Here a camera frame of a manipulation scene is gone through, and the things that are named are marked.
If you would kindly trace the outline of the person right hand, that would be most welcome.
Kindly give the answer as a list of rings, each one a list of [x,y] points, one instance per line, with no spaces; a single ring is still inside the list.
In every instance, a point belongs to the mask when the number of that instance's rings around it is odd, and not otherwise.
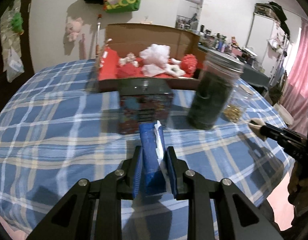
[[[308,211],[308,178],[300,179],[298,176],[299,170],[298,162],[295,162],[288,184],[289,195],[296,194],[292,205],[297,217],[301,217]]]

